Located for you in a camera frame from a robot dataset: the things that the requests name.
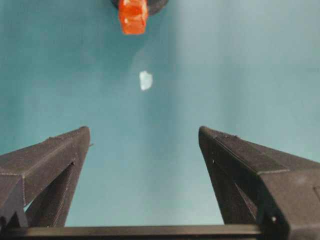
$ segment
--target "orange object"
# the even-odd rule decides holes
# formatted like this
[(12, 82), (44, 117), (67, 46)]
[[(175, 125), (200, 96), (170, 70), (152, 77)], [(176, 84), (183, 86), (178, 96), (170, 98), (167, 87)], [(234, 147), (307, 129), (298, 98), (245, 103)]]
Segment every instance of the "orange object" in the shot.
[(144, 34), (148, 19), (147, 0), (120, 0), (119, 19), (124, 34)]

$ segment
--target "white crystal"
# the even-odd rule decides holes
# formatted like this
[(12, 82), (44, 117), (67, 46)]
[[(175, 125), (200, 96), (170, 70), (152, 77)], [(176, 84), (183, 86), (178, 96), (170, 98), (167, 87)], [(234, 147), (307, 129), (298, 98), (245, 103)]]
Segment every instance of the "white crystal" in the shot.
[(148, 73), (147, 71), (141, 71), (139, 74), (140, 77), (140, 88), (142, 91), (146, 91), (151, 88), (153, 83), (153, 76), (152, 74)]

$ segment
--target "teal surface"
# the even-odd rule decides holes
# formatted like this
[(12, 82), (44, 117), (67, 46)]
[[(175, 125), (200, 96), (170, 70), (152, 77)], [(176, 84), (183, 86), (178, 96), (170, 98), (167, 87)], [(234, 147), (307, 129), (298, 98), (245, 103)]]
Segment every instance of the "teal surface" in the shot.
[(0, 154), (86, 125), (69, 226), (220, 224), (198, 129), (320, 160), (319, 23), (319, 0), (170, 0), (124, 36), (109, 0), (0, 0)]

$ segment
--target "blue tabletop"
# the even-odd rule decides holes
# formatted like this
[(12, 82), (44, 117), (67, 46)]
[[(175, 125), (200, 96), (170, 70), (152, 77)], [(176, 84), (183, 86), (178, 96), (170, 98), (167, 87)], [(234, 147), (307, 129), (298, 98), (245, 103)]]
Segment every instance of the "blue tabletop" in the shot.
[(222, 223), (202, 125), (320, 160), (319, 0), (170, 0), (140, 36), (117, 14), (0, 0), (0, 154), (91, 130), (68, 226)]

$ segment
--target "small white object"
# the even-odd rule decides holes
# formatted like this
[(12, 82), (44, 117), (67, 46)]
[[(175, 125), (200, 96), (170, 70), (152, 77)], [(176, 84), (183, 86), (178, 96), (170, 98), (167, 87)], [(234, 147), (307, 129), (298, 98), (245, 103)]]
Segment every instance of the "small white object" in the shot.
[(147, 71), (141, 71), (139, 74), (140, 77), (140, 88), (142, 91), (146, 91), (151, 88), (154, 81), (152, 74)]

